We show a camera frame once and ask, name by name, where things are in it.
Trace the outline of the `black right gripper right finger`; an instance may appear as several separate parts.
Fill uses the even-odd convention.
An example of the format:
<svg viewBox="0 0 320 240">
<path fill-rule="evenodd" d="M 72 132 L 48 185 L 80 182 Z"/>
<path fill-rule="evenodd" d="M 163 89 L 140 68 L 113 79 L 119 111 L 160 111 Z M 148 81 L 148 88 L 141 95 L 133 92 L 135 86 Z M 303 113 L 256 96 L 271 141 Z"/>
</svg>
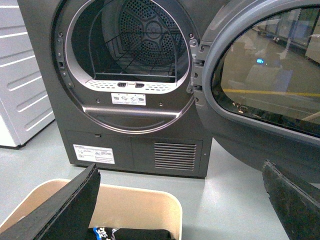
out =
<svg viewBox="0 0 320 240">
<path fill-rule="evenodd" d="M 320 238 L 320 189 L 266 160 L 262 178 L 269 201 L 290 240 Z"/>
</svg>

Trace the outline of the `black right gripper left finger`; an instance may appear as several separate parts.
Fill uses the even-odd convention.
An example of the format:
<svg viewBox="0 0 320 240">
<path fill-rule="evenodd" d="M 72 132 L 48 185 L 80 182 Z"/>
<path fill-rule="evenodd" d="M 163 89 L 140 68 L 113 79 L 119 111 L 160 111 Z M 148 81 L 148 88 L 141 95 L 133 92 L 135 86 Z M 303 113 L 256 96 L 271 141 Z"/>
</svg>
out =
<svg viewBox="0 0 320 240">
<path fill-rule="evenodd" d="M 87 234 L 101 175 L 90 165 L 35 210 L 0 234 L 2 240 L 83 240 Z"/>
</svg>

